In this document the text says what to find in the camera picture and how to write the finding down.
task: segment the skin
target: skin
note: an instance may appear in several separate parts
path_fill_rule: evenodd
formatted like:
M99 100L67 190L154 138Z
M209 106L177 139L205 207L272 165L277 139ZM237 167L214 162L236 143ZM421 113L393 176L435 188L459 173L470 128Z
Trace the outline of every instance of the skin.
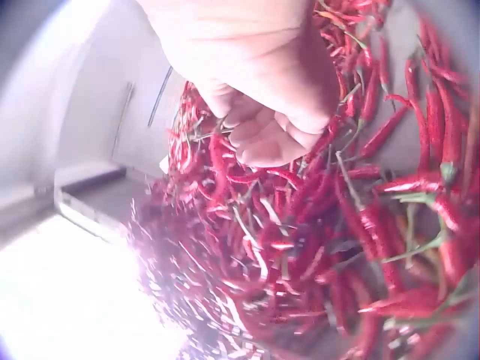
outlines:
M138 0L174 67L233 128L240 162L306 154L338 105L311 0Z

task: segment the white surface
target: white surface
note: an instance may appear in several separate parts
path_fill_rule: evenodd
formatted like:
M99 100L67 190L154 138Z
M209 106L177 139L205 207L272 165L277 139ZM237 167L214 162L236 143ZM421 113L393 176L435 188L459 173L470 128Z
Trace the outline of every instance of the white surface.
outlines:
M173 360L134 257L55 216L0 252L0 334L15 360Z
M45 126L47 132L55 130L49 125L52 117L63 117L59 112L65 108L76 77L82 44L108 2L67 2L39 30L12 70L0 93L0 186L34 180L36 166L44 160L38 158L43 155L40 150L48 152L46 146L54 142L39 141L55 138L42 131Z

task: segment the bright light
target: bright light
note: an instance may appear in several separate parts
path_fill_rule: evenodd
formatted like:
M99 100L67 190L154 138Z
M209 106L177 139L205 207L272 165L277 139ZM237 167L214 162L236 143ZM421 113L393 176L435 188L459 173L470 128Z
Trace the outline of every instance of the bright light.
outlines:
M54 216L0 252L0 336L14 360L174 360L132 254Z

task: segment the red chili pepper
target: red chili pepper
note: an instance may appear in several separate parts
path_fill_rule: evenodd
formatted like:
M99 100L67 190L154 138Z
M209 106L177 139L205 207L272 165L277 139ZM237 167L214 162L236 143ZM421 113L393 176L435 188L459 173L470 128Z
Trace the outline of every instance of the red chili pepper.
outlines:
M380 40L380 83L386 94L390 93L390 71L388 61L388 47L385 38L379 35Z
M357 114L357 102L355 101L357 99L356 95L357 94L352 94L347 100L347 109L345 111L345 114L349 118L353 118Z
M436 166L442 161L444 147L444 108L442 98L435 84L429 84L425 93L427 99L427 123L432 145L432 157Z
M373 58L372 51L370 48L364 48L363 49L363 58L365 60L365 65L367 67L371 68L372 66L378 66L378 64L375 64L375 59Z
M357 237L358 241L362 245L363 250L367 256L367 260L373 261L377 257L377 250L373 239L367 230L363 227L359 216L355 211L355 207L350 200L345 196L345 181L338 175L335 176L335 195L340 204L343 214L345 215L345 221L350 231Z
M392 135L393 131L403 119L408 111L408 107L404 106L398 110L392 117L385 122L377 133L365 144L360 150L359 156L363 158L372 157L385 144L387 139Z
M289 214L298 213L300 207L303 206L305 199L310 196L315 188L321 186L323 177L323 173L313 174L304 182L304 185L292 195Z
M356 168L348 171L348 176L351 179L371 179L378 178L382 174L382 169L377 165L365 165L361 168Z
M440 169L442 176L447 183L453 181L458 167L462 160L462 138L458 125L454 118L453 99L448 94L448 91L441 80L433 78L438 87L440 97L444 105L445 112L445 134L444 134L444 148L442 154L442 163Z
M212 165L215 170L215 192L212 194L211 207L217 206L221 203L223 197L228 190L227 180L227 168L225 160L222 157L222 135L214 133L210 138L210 144L208 146L210 151L210 158L212 159Z
M408 360L424 360L444 343L447 336L453 332L451 324L435 324L425 333L408 353Z
M378 90L380 78L378 74L378 64L376 61L372 64L372 74L365 93L365 100L360 113L358 127L361 129L365 124L372 121L378 105Z
M417 193L405 195L404 201L427 204L445 222L445 225L456 234L467 235L472 229L471 223L464 217L460 209L450 197L443 193Z
M389 244L389 236L382 221L381 208L375 204L370 204L359 211L360 220L365 229L375 243L377 254L380 258L389 258L393 255L393 249ZM382 270L385 277L385 283L389 294L397 294L403 291L403 283L393 263L382 264Z
M278 175L281 178L288 180L288 182L293 186L295 190L299 189L303 185L303 180L298 177L297 174L292 174L288 170L283 170L279 168L267 169L267 173Z
M373 312L378 316L405 317L430 317L437 310L438 287L424 285L403 291L388 299L379 300L363 307L360 313Z
M439 171L406 175L374 187L377 192L437 192L444 188Z
M262 175L265 174L264 170L259 170L257 172L254 172L252 174L248 175L241 175L241 176L235 176L235 175L229 175L227 174L227 179L230 180L231 182L235 182L238 184L251 184L258 178L260 178Z
M370 304L373 301L373 296L363 279L350 269L345 270L345 276L357 297L359 305ZM359 332L356 345L347 351L343 359L369 359L375 349L380 337L382 320L379 316L370 313L362 314L361 319L362 329Z
M432 56L435 59L435 62L439 63L441 61L440 56L440 41L438 39L437 32L432 25L427 24L428 38L430 40L429 49L432 49Z
M388 94L384 97L384 101L387 101L387 100L395 100L395 101L400 102L402 105L408 106L409 108L412 107L412 103L410 103L410 101L408 99L406 99L405 97L403 97L401 95Z
M448 235L439 246L438 251L442 259L445 276L452 287L456 287L468 271L468 263L464 253L462 238L458 235Z
M428 68L430 69L432 74L437 77L443 78L457 85L464 85L468 83L468 80L462 74L437 66L432 61L430 61L427 66L425 60L422 60L422 64L423 64L423 67L425 68L425 71L428 72L427 70Z
M419 105L420 96L417 83L417 65L414 63L413 55L410 56L405 63L405 81L407 83L408 99L413 106L419 126L420 159L418 171L426 171L430 165L430 137L427 122Z
M428 49L430 47L430 39L428 38L427 24L422 17L420 18L420 41L424 49Z

